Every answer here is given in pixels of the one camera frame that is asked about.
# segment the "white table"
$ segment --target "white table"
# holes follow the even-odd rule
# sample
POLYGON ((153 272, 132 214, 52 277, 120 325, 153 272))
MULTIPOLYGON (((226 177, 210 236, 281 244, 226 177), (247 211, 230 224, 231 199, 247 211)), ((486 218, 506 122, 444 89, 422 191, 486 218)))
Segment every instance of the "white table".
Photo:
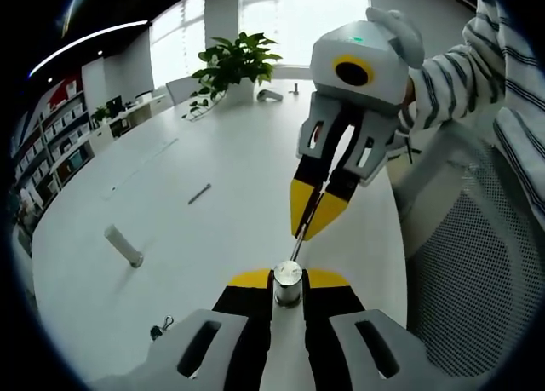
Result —
MULTIPOLYGON (((313 90, 299 83, 298 96, 287 93, 292 83, 277 83, 283 102, 218 106, 194 123, 181 119, 186 104, 172 107, 91 160, 51 204, 33 239, 37 304, 84 380, 130 371, 165 315, 180 321, 212 308, 233 275, 290 257, 290 182, 313 90), (140 268, 103 237, 111 223, 144 253, 140 268)), ((303 244, 298 262, 337 271, 367 309, 405 325, 404 250, 386 170, 303 244)))

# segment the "small black object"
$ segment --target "small black object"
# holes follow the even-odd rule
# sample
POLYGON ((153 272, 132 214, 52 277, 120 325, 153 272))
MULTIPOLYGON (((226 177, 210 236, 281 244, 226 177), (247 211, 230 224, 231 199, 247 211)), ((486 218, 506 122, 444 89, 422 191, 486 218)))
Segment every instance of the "small black object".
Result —
POLYGON ((163 333, 174 323, 174 319, 172 316, 167 316, 164 318, 163 327, 159 327, 158 325, 154 325, 152 329, 150 330, 150 336, 152 337, 152 340, 155 341, 159 337, 163 335, 163 333))
POLYGON ((158 325, 154 325, 152 329, 150 330, 150 336, 152 337, 153 341, 157 340, 162 335, 163 335, 163 331, 158 325))
POLYGON ((412 165, 412 148, 410 147, 410 138, 407 137, 405 138, 405 144, 407 146, 407 153, 409 154, 409 161, 410 161, 410 164, 412 165))

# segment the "led light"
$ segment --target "led light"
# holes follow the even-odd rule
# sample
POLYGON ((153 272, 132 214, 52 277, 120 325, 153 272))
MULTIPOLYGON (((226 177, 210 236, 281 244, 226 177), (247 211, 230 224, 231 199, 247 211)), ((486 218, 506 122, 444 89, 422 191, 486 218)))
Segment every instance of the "led light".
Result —
POLYGON ((45 59, 43 59, 41 62, 39 62, 37 64, 36 67, 34 67, 32 69, 32 71, 29 73, 28 77, 32 76, 35 72, 37 72, 39 69, 41 69, 42 67, 44 67, 47 63, 49 63, 50 61, 52 61, 55 57, 57 57, 58 55, 66 52, 68 49, 71 49, 73 48, 74 46, 78 46, 80 43, 83 43, 85 42, 86 40, 89 40, 89 39, 92 39, 93 37, 97 37, 97 36, 100 36, 100 35, 104 35, 105 33, 109 33, 109 32, 114 32, 114 31, 118 31, 119 29, 124 29, 125 27, 133 27, 133 26, 141 26, 141 25, 145 25, 147 23, 147 20, 140 20, 138 22, 130 22, 130 23, 124 23, 122 25, 117 25, 117 26, 112 26, 112 27, 108 27, 107 29, 102 29, 101 31, 98 31, 98 32, 95 32, 95 33, 91 33, 90 35, 87 35, 85 37, 81 37, 79 38, 78 40, 72 42, 72 43, 69 43, 67 44, 67 46, 65 46, 64 48, 60 48, 59 50, 57 50, 56 52, 52 53, 51 55, 49 55, 48 57, 46 57, 45 59))

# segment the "metal rod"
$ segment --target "metal rod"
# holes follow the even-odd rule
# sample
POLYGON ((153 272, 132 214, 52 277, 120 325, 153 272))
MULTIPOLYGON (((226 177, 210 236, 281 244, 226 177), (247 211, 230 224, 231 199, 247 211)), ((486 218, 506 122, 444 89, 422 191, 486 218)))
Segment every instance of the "metal rod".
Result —
POLYGON ((293 253, 291 254, 290 260, 295 262, 297 260, 297 257, 299 256, 299 249, 301 248, 301 244, 303 243, 303 238, 305 238, 305 233, 307 233, 308 224, 305 223, 301 227, 301 231, 299 232, 299 235, 297 236, 297 242, 295 242, 295 248, 293 249, 293 253))
POLYGON ((204 187, 203 189, 201 189, 201 190, 197 193, 197 195, 195 195, 193 198, 191 198, 191 199, 189 200, 189 202, 188 202, 187 204, 188 204, 188 205, 191 205, 193 202, 195 202, 195 201, 198 199, 198 197, 200 197, 202 194, 204 194, 206 191, 208 191, 208 190, 211 189, 211 188, 212 188, 212 184, 206 184, 206 187, 204 187))

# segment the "white cylinder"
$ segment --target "white cylinder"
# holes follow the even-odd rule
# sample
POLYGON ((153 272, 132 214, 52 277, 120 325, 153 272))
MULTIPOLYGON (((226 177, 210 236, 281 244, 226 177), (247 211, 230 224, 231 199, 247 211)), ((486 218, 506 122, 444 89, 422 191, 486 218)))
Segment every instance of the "white cylinder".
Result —
POLYGON ((104 230, 104 236, 129 261, 130 266, 139 267, 142 264, 144 256, 127 241, 115 225, 107 227, 104 230))
POLYGON ((296 306, 302 299, 303 271, 293 261, 280 262, 274 268, 274 300, 285 308, 296 306))

